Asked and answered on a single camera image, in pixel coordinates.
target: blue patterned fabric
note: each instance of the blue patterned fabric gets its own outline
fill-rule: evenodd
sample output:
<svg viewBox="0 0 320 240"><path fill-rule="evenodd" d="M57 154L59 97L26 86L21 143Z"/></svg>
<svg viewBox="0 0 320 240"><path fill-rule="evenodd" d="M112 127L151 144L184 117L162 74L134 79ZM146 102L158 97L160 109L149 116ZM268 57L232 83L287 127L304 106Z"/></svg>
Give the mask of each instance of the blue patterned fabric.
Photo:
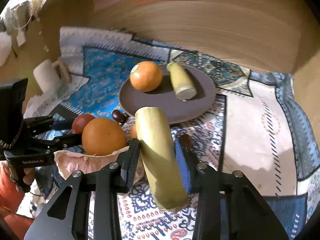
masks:
<svg viewBox="0 0 320 240"><path fill-rule="evenodd" d="M120 109L118 93L131 69L145 60L119 52L84 48L84 76L90 80L64 102L95 117L109 117L114 109Z"/></svg>
<svg viewBox="0 0 320 240"><path fill-rule="evenodd" d="M218 87L233 83L240 77L245 76L238 65L220 60L208 54L201 54L198 69L207 73Z"/></svg>
<svg viewBox="0 0 320 240"><path fill-rule="evenodd" d="M294 238L304 227L307 215L307 196L264 197L278 217L289 238Z"/></svg>
<svg viewBox="0 0 320 240"><path fill-rule="evenodd" d="M308 189L308 210L307 210L307 222L312 216L313 212L320 201L320 170L317 170L310 177L310 184Z"/></svg>
<svg viewBox="0 0 320 240"><path fill-rule="evenodd" d="M173 57L171 59L172 62L180 62L184 65L197 68L199 63L199 56L196 53L192 53L189 51L182 51L181 54L179 54L176 57Z"/></svg>
<svg viewBox="0 0 320 240"><path fill-rule="evenodd" d="M320 151L308 117L294 101L292 76L277 72L265 75L252 72L250 79L276 86L276 98L284 111L292 135L297 179L305 180L320 167Z"/></svg>

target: patterned tablecloth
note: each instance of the patterned tablecloth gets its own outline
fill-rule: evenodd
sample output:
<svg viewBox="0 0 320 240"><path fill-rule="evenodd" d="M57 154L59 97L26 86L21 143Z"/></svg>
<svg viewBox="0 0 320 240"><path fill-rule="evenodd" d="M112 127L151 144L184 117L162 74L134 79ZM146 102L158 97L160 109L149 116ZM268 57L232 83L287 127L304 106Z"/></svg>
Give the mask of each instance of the patterned tablecloth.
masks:
<svg viewBox="0 0 320 240"><path fill-rule="evenodd" d="M290 74L261 75L199 51L85 28L62 28L60 48L69 70L89 78L61 103L76 114L110 117L114 109L121 109L120 87L131 68L143 60L181 62L207 73L218 89L215 102L198 118L171 127L173 138L188 133L201 161L223 172L243 171L288 236L292 239L301 231L320 200L320 152L306 115L294 101ZM48 114L41 111L37 114ZM127 136L132 123L134 118L123 127ZM190 195L188 208L160 211L148 182L141 180L128 194L118 195L122 238L191 239L197 200L197 195ZM223 195L221 206L221 239L228 239ZM92 196L90 238L93 216Z"/></svg>

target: orange sleeve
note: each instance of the orange sleeve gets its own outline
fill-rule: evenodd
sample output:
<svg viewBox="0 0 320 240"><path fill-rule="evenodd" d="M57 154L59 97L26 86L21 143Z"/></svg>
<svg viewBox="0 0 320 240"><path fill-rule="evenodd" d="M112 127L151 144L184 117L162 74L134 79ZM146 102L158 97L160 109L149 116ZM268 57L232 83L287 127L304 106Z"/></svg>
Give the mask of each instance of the orange sleeve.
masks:
<svg viewBox="0 0 320 240"><path fill-rule="evenodd" d="M34 221L32 218L17 215L2 207L0 207L0 216L4 218L5 222L20 240L24 239L26 232Z"/></svg>
<svg viewBox="0 0 320 240"><path fill-rule="evenodd" d="M0 207L17 212L24 197L16 190L16 185L10 180L10 175L3 165L0 165Z"/></svg>

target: blue border pattern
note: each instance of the blue border pattern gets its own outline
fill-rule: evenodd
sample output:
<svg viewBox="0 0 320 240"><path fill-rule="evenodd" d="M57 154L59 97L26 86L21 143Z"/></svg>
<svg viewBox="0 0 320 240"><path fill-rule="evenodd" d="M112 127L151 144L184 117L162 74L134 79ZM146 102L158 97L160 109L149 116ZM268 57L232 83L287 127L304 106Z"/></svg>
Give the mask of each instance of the blue border pattern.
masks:
<svg viewBox="0 0 320 240"><path fill-rule="evenodd" d="M274 159L274 165L275 165L275 176L276 176L276 182L278 185L276 185L276 192L275 195L278 197L278 192L281 192L281 167L280 167L280 161L279 161L279 156L276 148L276 135L274 134L274 127L273 127L273 114L271 113L271 110L269 109L267 103L264 101L260 100L262 105L264 106L265 109L265 128L268 130L268 134L270 136L270 148L271 148L271 153L273 155Z"/></svg>
<svg viewBox="0 0 320 240"><path fill-rule="evenodd" d="M320 151L308 117L294 101L291 74L273 72L263 75L252 71L250 79L276 87L276 99L284 111L292 136L297 180L307 179L320 167Z"/></svg>

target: black metal bracket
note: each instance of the black metal bracket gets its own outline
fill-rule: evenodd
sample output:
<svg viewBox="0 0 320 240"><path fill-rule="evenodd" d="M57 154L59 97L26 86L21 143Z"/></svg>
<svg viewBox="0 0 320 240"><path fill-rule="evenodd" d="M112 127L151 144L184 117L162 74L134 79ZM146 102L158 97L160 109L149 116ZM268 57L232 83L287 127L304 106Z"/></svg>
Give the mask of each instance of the black metal bracket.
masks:
<svg viewBox="0 0 320 240"><path fill-rule="evenodd" d="M139 140L100 171L74 171L41 211L25 240L85 240L91 192L95 191L94 239L120 240L117 192L132 187L140 154Z"/></svg>
<svg viewBox="0 0 320 240"><path fill-rule="evenodd" d="M227 200L230 240L288 239L280 221L249 179L241 172L218 172L200 162L186 136L176 141L188 167L189 193L199 193L193 240L220 239L220 192Z"/></svg>
<svg viewBox="0 0 320 240"><path fill-rule="evenodd" d="M73 120L54 121L50 116L23 120L17 141L10 149L3 149L3 156L11 167L12 179L24 192L30 191L30 186L23 182L24 168L53 165L54 152L82 144L81 134L63 135L54 140L41 140L34 136L53 129L71 129L72 123Z"/></svg>

